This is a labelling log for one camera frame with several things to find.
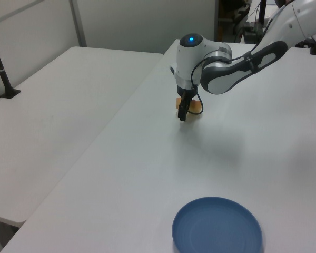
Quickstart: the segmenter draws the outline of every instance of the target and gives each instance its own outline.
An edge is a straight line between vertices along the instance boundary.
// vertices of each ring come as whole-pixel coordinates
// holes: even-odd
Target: white wall
[[[214,38],[216,0],[76,0],[88,47],[165,53],[176,38]]]
[[[0,57],[13,87],[72,46],[78,40],[68,0],[44,0],[0,22]]]

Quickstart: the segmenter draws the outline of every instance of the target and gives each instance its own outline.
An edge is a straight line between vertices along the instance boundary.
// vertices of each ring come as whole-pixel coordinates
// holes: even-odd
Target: white table
[[[0,221],[30,217],[161,57],[73,47],[0,99]]]
[[[316,252],[316,56],[292,48],[228,93],[200,90],[203,115],[180,122],[177,43],[3,253],[174,252],[174,216],[205,196],[248,208],[265,253]]]

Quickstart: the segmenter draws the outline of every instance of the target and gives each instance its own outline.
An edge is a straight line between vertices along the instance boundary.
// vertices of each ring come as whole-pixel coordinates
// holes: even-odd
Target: cable
[[[255,20],[254,20],[254,29],[255,29],[255,24],[256,24],[256,17],[258,16],[258,9],[260,7],[260,4],[256,8],[256,14],[255,14]]]
[[[254,14],[254,12],[256,11],[256,9],[257,9],[257,8],[259,8],[260,4],[261,4],[261,2],[257,5],[257,7],[254,9],[254,11],[252,12],[252,14],[251,14],[251,15],[253,15],[253,14]]]
[[[188,113],[193,114],[193,115],[199,115],[199,114],[203,113],[203,111],[204,111],[204,104],[203,104],[203,102],[202,102],[202,100],[201,100],[201,98],[200,98],[200,96],[199,96],[199,93],[198,93],[198,90],[197,90],[197,86],[193,83],[193,73],[194,73],[194,71],[196,70],[196,68],[197,68],[200,64],[202,64],[204,61],[206,61],[206,60],[208,60],[208,59],[209,59],[209,57],[204,58],[204,59],[202,59],[200,62],[198,62],[198,64],[194,67],[194,69],[192,70],[192,73],[191,73],[191,83],[192,83],[192,87],[194,88],[194,90],[196,90],[196,95],[197,95],[197,97],[198,97],[198,99],[199,99],[199,101],[200,101],[200,104],[201,104],[201,111],[200,111],[200,112],[190,112],[190,111],[187,111]]]

